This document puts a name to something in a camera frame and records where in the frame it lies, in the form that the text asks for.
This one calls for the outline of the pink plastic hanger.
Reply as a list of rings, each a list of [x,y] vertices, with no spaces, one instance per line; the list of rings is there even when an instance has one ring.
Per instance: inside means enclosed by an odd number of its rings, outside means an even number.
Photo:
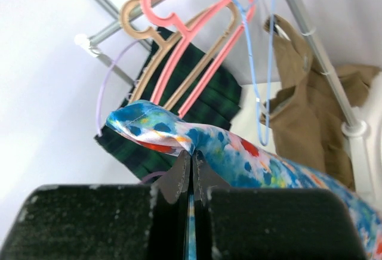
[[[209,9],[213,4],[220,0],[167,0],[159,8],[157,12],[160,14],[168,14],[170,12],[175,12],[180,15],[182,21],[186,24],[192,24],[197,20],[199,16]],[[209,51],[209,49],[215,44],[217,39],[225,32],[227,29],[230,18],[230,10],[226,7],[221,9],[216,15],[214,15],[210,20],[208,20],[205,25],[203,25],[200,31],[192,39],[192,42],[187,47],[181,59],[177,63],[177,67],[172,74],[171,80],[167,84],[167,89],[169,93],[172,94],[174,90],[182,83],[183,79],[191,72],[191,70],[197,65],[199,60]],[[157,30],[164,39],[168,39],[170,35],[176,32],[175,26],[164,26],[160,27],[149,21],[146,16],[142,16],[139,19],[140,27],[150,26]],[[235,30],[240,24],[237,23],[233,30]],[[214,54],[216,57],[223,45]],[[151,58],[158,50],[158,45],[153,42],[151,49],[151,57],[147,59],[145,67],[148,65]],[[245,49],[245,37],[241,36],[240,39],[235,43],[233,49],[229,52],[228,56],[224,59],[222,68],[228,70],[236,81],[241,85],[251,84],[250,70],[248,64],[248,57]],[[155,70],[153,76],[151,77],[149,84],[147,85],[144,93],[142,95],[143,100],[149,100],[155,84],[161,74],[161,71],[166,64],[168,57],[160,63],[159,67]]]

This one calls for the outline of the blue floral skirt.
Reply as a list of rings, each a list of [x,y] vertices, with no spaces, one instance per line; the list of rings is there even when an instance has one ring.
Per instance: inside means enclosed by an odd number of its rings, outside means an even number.
[[[110,112],[106,126],[142,147],[170,156],[183,150],[189,155],[200,151],[234,187],[330,190],[349,211],[367,259],[381,259],[381,212],[326,173],[269,153],[215,125],[183,120],[147,100]]]

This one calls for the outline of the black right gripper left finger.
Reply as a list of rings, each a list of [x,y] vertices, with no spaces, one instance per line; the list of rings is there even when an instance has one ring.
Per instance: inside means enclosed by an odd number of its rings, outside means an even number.
[[[44,185],[1,247],[2,259],[184,259],[191,158],[153,184]]]

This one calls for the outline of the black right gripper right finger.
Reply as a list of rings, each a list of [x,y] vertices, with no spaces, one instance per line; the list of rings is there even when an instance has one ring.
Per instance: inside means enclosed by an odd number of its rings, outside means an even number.
[[[192,157],[198,259],[365,259],[343,202],[324,189],[234,188]]]

